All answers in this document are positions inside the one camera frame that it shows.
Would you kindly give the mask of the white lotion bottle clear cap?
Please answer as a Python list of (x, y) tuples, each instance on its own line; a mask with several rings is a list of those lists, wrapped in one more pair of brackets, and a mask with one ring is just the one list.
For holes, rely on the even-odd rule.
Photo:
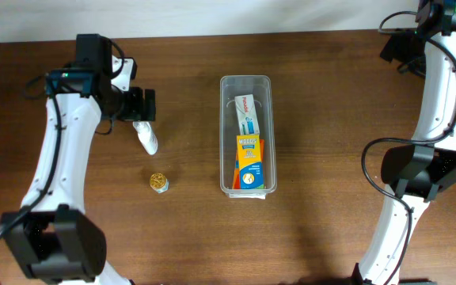
[(133, 127), (145, 151), (149, 155), (155, 155), (158, 152), (158, 140), (150, 123), (146, 121), (135, 121)]

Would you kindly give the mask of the white Panadol box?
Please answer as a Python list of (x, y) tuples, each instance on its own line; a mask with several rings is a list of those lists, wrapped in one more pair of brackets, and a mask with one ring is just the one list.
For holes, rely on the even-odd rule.
[(253, 95), (236, 96), (234, 98), (234, 103), (240, 134), (259, 135), (260, 128)]

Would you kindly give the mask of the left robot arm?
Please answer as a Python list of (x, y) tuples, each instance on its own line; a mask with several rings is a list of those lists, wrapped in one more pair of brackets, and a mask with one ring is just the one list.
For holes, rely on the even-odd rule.
[(19, 210), (0, 219), (0, 241), (27, 278), (127, 283), (107, 260), (105, 234), (86, 217), (84, 186), (102, 120), (132, 123), (147, 153), (157, 151), (155, 92), (131, 84), (136, 72), (113, 40), (80, 34), (74, 60), (44, 75), (47, 125), (36, 172)]

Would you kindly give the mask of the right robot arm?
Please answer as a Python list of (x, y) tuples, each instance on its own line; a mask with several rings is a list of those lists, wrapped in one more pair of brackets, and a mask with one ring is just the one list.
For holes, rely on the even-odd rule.
[(416, 130), (391, 138), (381, 166), (384, 202), (371, 244), (351, 275), (353, 284), (397, 284), (416, 224), (437, 195), (456, 183), (456, 1), (421, 1), (415, 28), (378, 28), (389, 40), (380, 56), (398, 72), (424, 78)]

